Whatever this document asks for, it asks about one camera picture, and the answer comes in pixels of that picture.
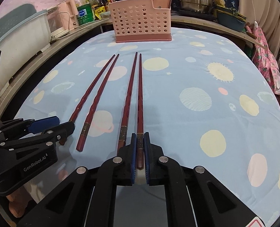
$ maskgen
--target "pink basket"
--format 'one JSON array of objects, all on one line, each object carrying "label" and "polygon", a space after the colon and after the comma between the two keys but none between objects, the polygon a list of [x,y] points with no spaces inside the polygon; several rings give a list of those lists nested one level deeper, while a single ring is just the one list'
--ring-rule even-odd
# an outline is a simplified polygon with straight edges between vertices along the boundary
[{"label": "pink basket", "polygon": [[169,0],[123,0],[109,4],[116,43],[171,41]]}]

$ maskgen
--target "pink appliance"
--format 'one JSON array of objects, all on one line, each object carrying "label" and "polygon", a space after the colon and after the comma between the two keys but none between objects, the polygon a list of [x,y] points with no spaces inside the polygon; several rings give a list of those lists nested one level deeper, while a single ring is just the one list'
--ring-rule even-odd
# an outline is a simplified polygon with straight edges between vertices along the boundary
[{"label": "pink appliance", "polygon": [[58,7],[64,28],[70,31],[77,28],[79,24],[76,15],[78,15],[79,13],[76,7],[75,0],[66,0],[58,4]]}]

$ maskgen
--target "tablecloth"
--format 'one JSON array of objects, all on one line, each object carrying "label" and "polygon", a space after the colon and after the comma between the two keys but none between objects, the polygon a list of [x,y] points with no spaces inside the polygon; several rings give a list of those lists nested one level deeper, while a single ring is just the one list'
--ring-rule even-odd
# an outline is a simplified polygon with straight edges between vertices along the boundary
[{"label": "tablecloth", "polygon": [[[117,44],[113,31],[102,33],[84,42],[43,78],[17,117],[41,119],[57,115],[61,122],[66,122],[107,60],[120,54],[102,93],[83,152],[76,151],[76,143],[106,73],[79,113],[73,135],[57,149],[58,162],[26,186],[29,192],[36,192],[40,200],[60,183],[63,171],[71,173],[78,166],[98,167],[116,155],[136,51],[142,53],[143,59],[144,131],[149,132],[151,142],[160,145],[166,156],[182,166],[204,166],[267,227],[271,226],[280,215],[278,102],[259,70],[233,42],[191,29],[172,28],[171,42]],[[136,132],[137,79],[133,85],[127,142]],[[119,192],[117,199],[124,198],[130,204],[137,190],[135,195],[130,189],[127,191],[130,197]],[[151,207],[146,205],[143,211],[154,215],[156,207]],[[166,224],[166,215],[160,218]]]}]

